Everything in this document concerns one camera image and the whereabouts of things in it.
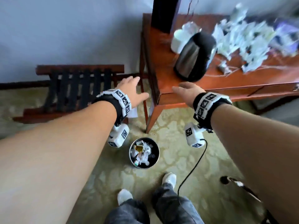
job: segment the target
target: stainless steel kettle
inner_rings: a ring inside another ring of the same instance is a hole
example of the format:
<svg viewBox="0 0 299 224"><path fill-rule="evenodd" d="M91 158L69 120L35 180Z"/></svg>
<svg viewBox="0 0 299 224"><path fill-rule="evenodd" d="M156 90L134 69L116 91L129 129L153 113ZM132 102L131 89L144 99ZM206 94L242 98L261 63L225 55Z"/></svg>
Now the stainless steel kettle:
<svg viewBox="0 0 299 224"><path fill-rule="evenodd" d="M206 73L216 52L214 37L200 30L186 43L174 66L174 71L183 80L196 82Z"/></svg>

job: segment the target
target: forearm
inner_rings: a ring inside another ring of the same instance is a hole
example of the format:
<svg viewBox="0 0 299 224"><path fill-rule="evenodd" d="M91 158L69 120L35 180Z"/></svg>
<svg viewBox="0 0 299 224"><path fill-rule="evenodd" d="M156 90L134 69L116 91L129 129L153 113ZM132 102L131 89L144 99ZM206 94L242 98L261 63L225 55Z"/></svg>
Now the forearm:
<svg viewBox="0 0 299 224"><path fill-rule="evenodd" d="M211 125L275 218L281 223L298 222L299 128L231 105L219 106Z"/></svg>
<svg viewBox="0 0 299 224"><path fill-rule="evenodd" d="M115 120L100 101L0 141L3 222L65 223Z"/></svg>

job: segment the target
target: white sneaker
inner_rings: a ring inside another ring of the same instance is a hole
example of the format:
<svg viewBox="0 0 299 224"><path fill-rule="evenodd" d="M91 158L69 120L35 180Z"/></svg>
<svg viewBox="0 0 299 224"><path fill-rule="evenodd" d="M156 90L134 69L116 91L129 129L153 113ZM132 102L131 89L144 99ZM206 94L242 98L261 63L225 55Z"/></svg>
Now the white sneaker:
<svg viewBox="0 0 299 224"><path fill-rule="evenodd" d="M170 183L174 188L176 185L176 175L172 172L167 173L166 175L164 175L162 180L162 184L164 183Z"/></svg>
<svg viewBox="0 0 299 224"><path fill-rule="evenodd" d="M121 205L123 202L127 201L128 199L133 199L132 194L126 190L122 189L118 194L117 194L117 202L118 206Z"/></svg>

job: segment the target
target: wall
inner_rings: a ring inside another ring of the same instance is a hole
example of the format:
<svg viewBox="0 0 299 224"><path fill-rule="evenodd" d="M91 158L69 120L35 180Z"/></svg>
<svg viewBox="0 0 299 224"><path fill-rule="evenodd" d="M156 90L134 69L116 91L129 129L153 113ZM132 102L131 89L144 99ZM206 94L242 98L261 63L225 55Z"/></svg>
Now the wall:
<svg viewBox="0 0 299 224"><path fill-rule="evenodd" d="M193 0L195 13L230 13L238 2L250 13L286 0ZM153 0L0 0L0 83L45 79L37 64L125 64L138 69L142 13ZM186 13L189 0L182 0Z"/></svg>

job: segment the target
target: electrical cord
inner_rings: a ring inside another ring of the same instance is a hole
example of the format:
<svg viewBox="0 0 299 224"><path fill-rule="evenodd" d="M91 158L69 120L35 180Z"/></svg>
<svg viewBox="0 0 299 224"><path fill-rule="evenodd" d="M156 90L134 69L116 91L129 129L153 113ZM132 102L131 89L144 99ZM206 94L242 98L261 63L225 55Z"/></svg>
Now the electrical cord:
<svg viewBox="0 0 299 224"><path fill-rule="evenodd" d="M193 169L190 171L190 173L187 175L187 177L185 177L185 179L182 181L182 183L181 183L180 186L178 187L178 203L180 204L180 206L184 209L184 211L185 211L188 215L190 215L190 214L185 210L185 208L182 206L182 204L181 204L181 202L180 202L180 188L181 188L181 186L185 183L185 181L187 180L187 178L188 178L188 177L192 174L192 172L195 170L195 168L196 168L197 165L199 164L200 160L201 160L202 157L204 156L205 151L207 150L207 140L206 140L206 139L200 139L200 140L201 140L201 141L205 141L205 143L206 143L206 147L205 147L205 149L204 149L204 152L203 152L202 155L200 156L200 159L198 160L198 162L196 163L196 165L193 167Z"/></svg>

